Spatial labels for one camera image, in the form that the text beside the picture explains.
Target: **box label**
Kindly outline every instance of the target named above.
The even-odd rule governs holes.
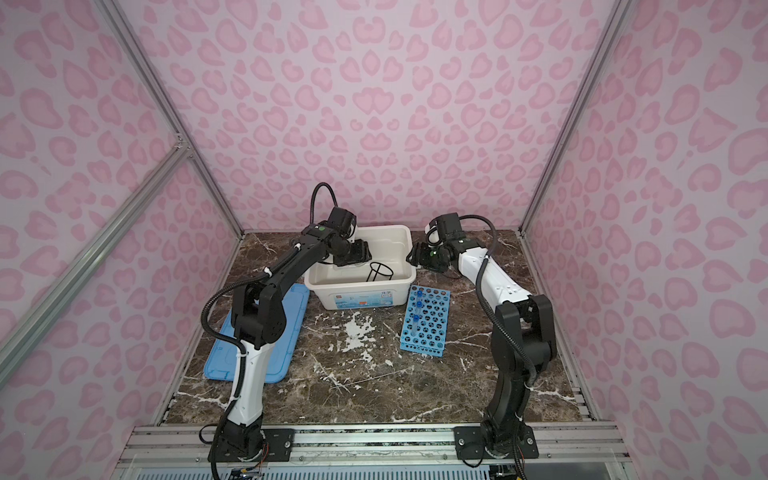
[[[351,292],[334,295],[336,308],[370,308],[374,306],[392,306],[392,290],[375,292]]]

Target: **blue plastic lid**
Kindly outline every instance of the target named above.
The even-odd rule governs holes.
[[[275,342],[270,363],[266,368],[266,383],[278,383],[288,373],[290,360],[293,358],[293,349],[299,339],[299,330],[304,321],[306,302],[310,298],[310,289],[300,283],[294,283],[283,298],[283,309],[286,312],[286,329],[283,335]],[[232,312],[227,315],[221,326],[221,333],[233,336]],[[232,382],[235,378],[237,365],[237,347],[231,343],[217,340],[205,362],[203,374],[211,380],[224,380]]]

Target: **aluminum extrusion rail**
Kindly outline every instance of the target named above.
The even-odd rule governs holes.
[[[455,453],[456,424],[275,425],[296,435],[288,466],[461,465]],[[629,462],[627,447],[613,422],[529,424],[540,457],[527,462]],[[207,462],[208,446],[197,437],[200,425],[137,427],[117,468],[188,468]],[[489,464],[512,463],[509,459]],[[230,468],[240,463],[220,464]],[[270,467],[281,464],[271,462]]]

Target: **pink wallpaper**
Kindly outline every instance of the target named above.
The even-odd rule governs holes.
[[[296,230],[321,180],[517,226],[613,0],[121,4],[240,222]]]
[[[647,480],[768,476],[768,4],[639,4],[532,242]]]
[[[234,244],[183,165],[0,392],[0,477],[108,478],[158,408]]]
[[[0,342],[173,138],[88,0],[0,5]]]

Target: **metal corner bracket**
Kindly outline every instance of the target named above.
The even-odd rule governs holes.
[[[109,24],[110,29],[114,33],[114,36],[122,47],[126,57],[132,63],[139,77],[144,82],[144,86],[147,88],[149,95],[153,98],[155,104],[165,118],[165,121],[168,123],[171,130],[175,132],[176,138],[180,142],[186,142],[188,144],[190,148],[190,159],[202,178],[208,192],[214,198],[214,202],[221,210],[221,213],[226,217],[228,224],[232,230],[234,230],[237,237],[242,239],[243,227],[240,225],[240,221],[237,219],[237,216],[232,210],[232,206],[223,195],[219,185],[214,180],[214,176],[205,164],[205,161],[200,154],[200,149],[198,149],[195,144],[194,138],[184,126],[181,116],[171,101],[170,95],[165,90],[165,87],[163,87],[160,76],[155,71],[147,58],[144,49],[141,47],[136,32],[128,22],[118,0],[94,0],[94,3],[101,11],[104,20]]]

